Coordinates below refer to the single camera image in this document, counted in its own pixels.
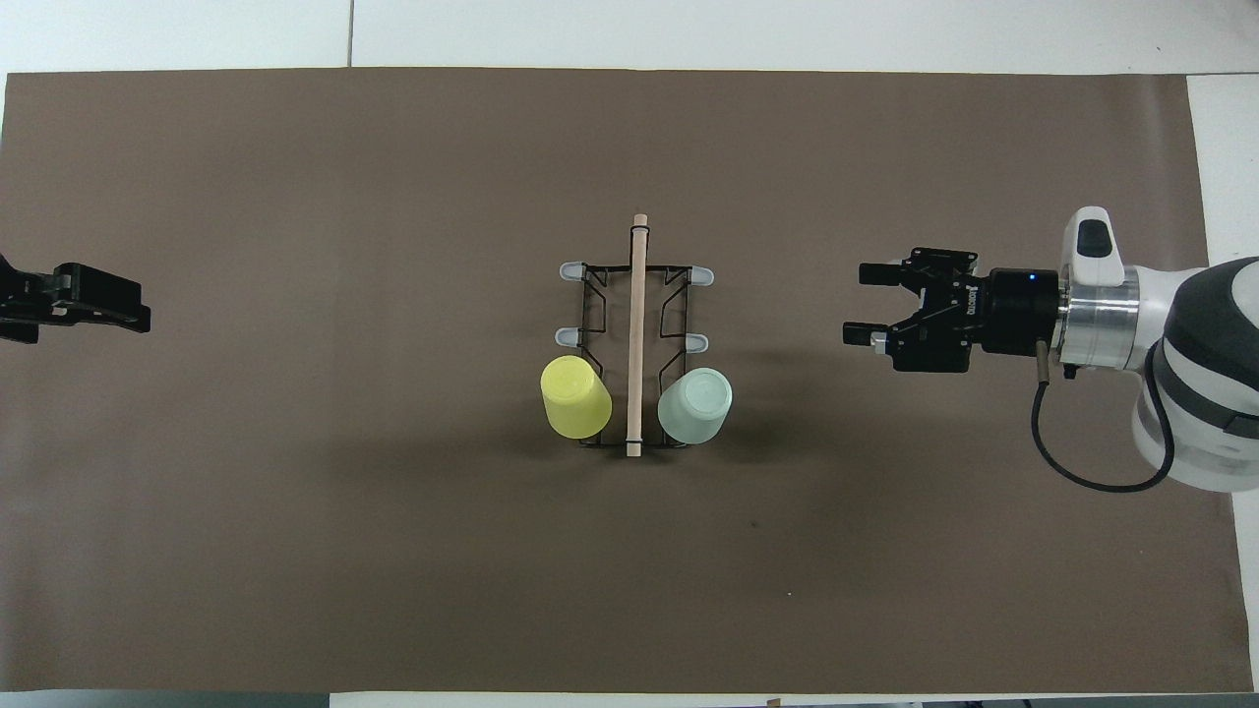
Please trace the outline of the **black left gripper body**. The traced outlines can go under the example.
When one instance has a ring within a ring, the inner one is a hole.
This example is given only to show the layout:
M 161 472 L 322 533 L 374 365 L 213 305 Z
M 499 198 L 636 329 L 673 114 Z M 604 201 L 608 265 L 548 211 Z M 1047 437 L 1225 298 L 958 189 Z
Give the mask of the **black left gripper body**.
M 14 268 L 1 256 L 1 338 L 23 344 L 39 341 L 39 328 L 54 320 L 53 273 Z

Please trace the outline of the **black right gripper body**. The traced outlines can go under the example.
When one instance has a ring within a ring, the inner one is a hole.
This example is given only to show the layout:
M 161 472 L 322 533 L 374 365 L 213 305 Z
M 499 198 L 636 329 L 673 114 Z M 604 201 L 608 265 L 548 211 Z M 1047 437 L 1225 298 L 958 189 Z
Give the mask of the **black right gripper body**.
M 901 346 L 885 351 L 905 373 L 969 369 L 974 348 L 1008 357 L 1035 357 L 1058 323 L 1061 282 L 1056 270 L 995 267 L 980 276 L 980 256 L 967 251 L 919 247 L 906 260 L 922 277 L 917 312 L 896 323 Z

